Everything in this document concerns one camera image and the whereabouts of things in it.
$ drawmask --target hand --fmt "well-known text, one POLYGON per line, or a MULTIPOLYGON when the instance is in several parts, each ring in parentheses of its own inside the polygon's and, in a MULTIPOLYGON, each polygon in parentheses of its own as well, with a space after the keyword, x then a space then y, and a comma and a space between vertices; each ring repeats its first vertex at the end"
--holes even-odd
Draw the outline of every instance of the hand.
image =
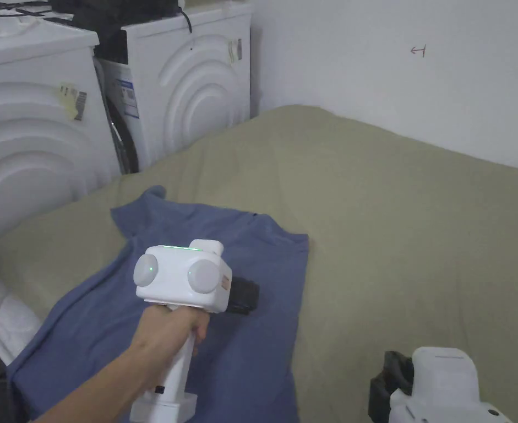
POLYGON ((207 312, 192 307, 170 311, 165 306, 153 305, 143 312, 128 352, 140 362, 145 389, 161 383, 192 331, 196 335, 195 345, 206 338, 209 322, 207 312))

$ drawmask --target device handle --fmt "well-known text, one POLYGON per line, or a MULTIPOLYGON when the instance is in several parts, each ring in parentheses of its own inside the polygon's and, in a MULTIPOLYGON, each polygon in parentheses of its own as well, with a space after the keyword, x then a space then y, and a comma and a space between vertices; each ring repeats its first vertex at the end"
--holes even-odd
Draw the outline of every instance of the device handle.
POLYGON ((190 368, 190 360, 192 359, 192 351, 194 350, 194 339, 194 332, 191 332, 181 350, 172 360, 171 368, 163 384, 157 386, 156 393, 163 391, 163 393, 159 395, 159 402, 175 403, 184 398, 188 369, 190 368))

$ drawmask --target label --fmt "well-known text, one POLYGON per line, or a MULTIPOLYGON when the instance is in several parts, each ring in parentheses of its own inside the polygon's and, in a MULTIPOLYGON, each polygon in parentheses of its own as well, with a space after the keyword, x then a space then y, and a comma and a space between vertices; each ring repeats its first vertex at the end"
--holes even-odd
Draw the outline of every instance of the label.
POLYGON ((124 115, 139 119, 138 102, 135 99, 134 84, 128 80, 116 79, 121 88, 124 115))
POLYGON ((231 280, 224 275, 224 277, 221 279, 221 287, 225 289, 226 291, 229 291, 231 288, 231 280))
POLYGON ((57 90, 57 98, 65 108, 70 120, 81 121, 85 113, 87 93, 78 91, 73 84, 62 83, 57 90))
POLYGON ((228 43, 230 53, 230 63, 235 63, 243 59, 243 42, 241 39, 231 40, 228 43))

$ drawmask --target green led light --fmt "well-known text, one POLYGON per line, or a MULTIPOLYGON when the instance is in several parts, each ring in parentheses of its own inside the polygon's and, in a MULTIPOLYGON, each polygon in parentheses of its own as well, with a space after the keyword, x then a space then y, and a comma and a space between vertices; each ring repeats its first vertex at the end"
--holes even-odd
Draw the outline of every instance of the green led light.
POLYGON ((163 245, 163 248, 175 248, 177 250, 204 251, 198 248, 174 247, 172 245, 163 245))

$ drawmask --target blue t-shirt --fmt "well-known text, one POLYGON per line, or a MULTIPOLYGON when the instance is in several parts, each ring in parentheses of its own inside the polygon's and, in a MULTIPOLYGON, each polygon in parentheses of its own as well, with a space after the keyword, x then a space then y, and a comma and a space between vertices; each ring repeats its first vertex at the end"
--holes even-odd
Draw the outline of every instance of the blue t-shirt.
POLYGON ((211 316, 188 375, 186 391, 198 395, 191 422, 298 422, 290 359, 307 235, 289 234, 267 215, 177 204, 164 196, 162 187, 153 187, 112 211, 125 248, 54 306, 8 367, 15 397, 35 419, 125 351, 148 305, 136 297, 133 270, 149 246, 214 239, 225 246, 222 257, 233 275, 260 285, 259 307, 248 316, 211 316))

